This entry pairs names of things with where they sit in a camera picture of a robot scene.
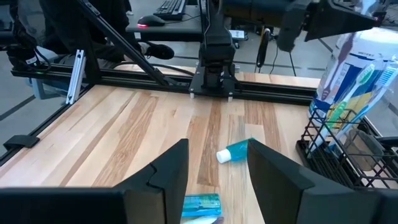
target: wire rack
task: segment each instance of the wire rack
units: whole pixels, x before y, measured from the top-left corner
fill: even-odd
[[[335,135],[340,126],[350,123],[347,120],[354,116],[354,111],[346,110],[343,118],[332,122],[332,128],[326,125],[330,122],[325,121],[325,118],[319,118],[321,117],[319,111],[314,110],[301,139],[296,143],[305,166],[351,189],[398,189],[398,154],[396,152],[391,148],[383,148],[382,153],[375,155],[347,150],[347,136],[337,139]],[[356,129],[371,134],[365,122],[358,121],[351,124]],[[323,128],[328,130],[325,137],[320,135]],[[322,144],[319,146],[314,143],[317,137],[322,138]],[[335,147],[339,154],[329,152],[330,141],[336,142]],[[367,161],[371,167],[364,170],[360,165],[361,161]]]

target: wooden tabletop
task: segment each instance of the wooden tabletop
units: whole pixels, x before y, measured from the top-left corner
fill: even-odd
[[[125,66],[121,69],[135,70]],[[240,73],[241,80],[317,86],[318,80]],[[254,137],[301,163],[295,142],[306,106],[94,86],[41,141],[0,167],[0,186],[114,186],[181,138],[190,145],[187,194],[220,194],[225,223],[264,223],[246,162],[219,164],[216,152]]]

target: computer keyboard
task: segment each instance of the computer keyboard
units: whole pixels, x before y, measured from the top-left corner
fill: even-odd
[[[185,0],[167,0],[156,9],[154,12],[155,16],[162,18],[163,20],[182,20],[185,9]]]

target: toothbrush packaging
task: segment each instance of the toothbrush packaging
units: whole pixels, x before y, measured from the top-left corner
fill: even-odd
[[[375,63],[372,78],[355,91],[347,104],[346,109],[358,112],[369,99],[377,76],[384,69],[383,62],[391,59],[396,52],[398,52],[396,31],[375,27],[354,34],[341,35],[308,109],[308,117],[311,118],[317,109],[318,114],[314,115],[313,122],[320,126],[335,103],[352,88],[360,71],[372,61],[379,61],[381,63]]]
[[[183,222],[183,224],[223,224],[223,223],[224,223],[224,218],[216,216],[199,217],[194,220]]]
[[[221,201],[218,194],[186,195],[182,217],[221,215]]]
[[[380,77],[378,77],[376,84],[373,86],[370,98],[365,102],[363,107],[359,108],[359,112],[353,115],[353,118],[348,118],[349,123],[345,123],[344,126],[338,130],[337,134],[335,135],[336,139],[341,142],[345,142],[345,134],[348,133],[351,128],[355,128],[356,125],[354,123],[366,115],[369,110],[373,109],[376,104],[378,105],[379,110],[385,110],[388,107],[388,104],[394,95],[395,85],[397,84],[397,76],[398,61],[394,56],[392,60],[387,63],[386,69],[383,71]],[[335,146],[336,142],[332,140],[329,143],[327,151],[332,150],[337,156],[339,156],[341,149],[337,149]]]

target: cable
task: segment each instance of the cable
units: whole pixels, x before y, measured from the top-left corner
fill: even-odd
[[[173,24],[173,23],[179,23],[179,22],[185,22],[185,21],[188,21],[188,20],[191,20],[191,19],[197,18],[197,17],[199,17],[199,16],[191,17],[191,18],[189,18],[189,19],[185,19],[185,20],[183,20],[183,21],[168,22],[168,23],[166,23],[166,25],[167,25],[167,24]]]
[[[256,59],[256,67],[259,68],[259,72],[261,72],[261,68],[264,65],[267,57],[267,49],[268,49],[268,42],[270,36],[270,30],[262,28],[261,40],[259,50],[257,52],[257,59]]]
[[[35,53],[38,54],[42,59],[44,59],[45,63],[47,63],[48,67],[46,69],[37,69],[37,68],[32,68],[37,72],[48,72],[51,69],[51,62],[48,58],[46,58],[39,50],[37,50],[37,47],[35,47]]]
[[[295,77],[297,77],[297,75],[296,75],[296,70],[294,69],[294,64],[293,64],[293,59],[292,59],[292,54],[289,52],[289,56],[290,56],[290,62],[291,62],[291,64],[292,64],[292,68],[293,68],[293,73],[294,73],[294,76]]]
[[[120,65],[137,65],[137,63],[136,62],[120,62],[120,63],[117,63],[112,69],[114,69],[114,68],[116,68],[117,66],[120,66]],[[184,70],[182,68],[176,68],[176,67],[173,67],[173,66],[169,66],[169,65],[161,65],[161,64],[155,64],[155,63],[153,63],[151,65],[155,66],[155,67],[168,68],[168,69],[171,69],[171,70],[175,70],[177,72],[185,73],[185,74],[190,75],[190,76],[194,76],[195,75],[193,72]]]
[[[184,13],[184,15],[187,15],[187,16],[191,17],[191,19],[195,19],[196,21],[201,22],[200,20],[196,19],[197,17],[200,17],[200,15],[199,16],[191,16],[187,13]]]
[[[207,17],[207,11],[203,12],[202,0],[198,0],[198,2],[199,2],[199,16],[200,16],[200,24],[201,24],[200,28],[201,28],[201,33],[204,34],[205,33],[204,25],[206,24],[204,19],[206,19],[207,24],[209,24],[210,21],[209,21],[209,18]]]
[[[274,58],[274,62],[272,63],[272,69],[271,69],[271,71],[269,72],[269,74],[272,74],[272,71],[274,71],[274,68],[275,68],[275,62],[276,62],[276,58],[278,57],[278,46],[276,46],[276,55],[275,55],[275,58]]]
[[[259,54],[260,54],[260,49],[261,49],[262,37],[264,36],[264,29],[265,29],[265,26],[262,26],[262,27],[261,27],[261,35],[260,35],[259,51],[258,51],[258,53],[257,53],[256,65],[254,66],[254,73],[256,72],[256,70],[257,70],[257,65],[258,65],[258,63],[259,63]]]

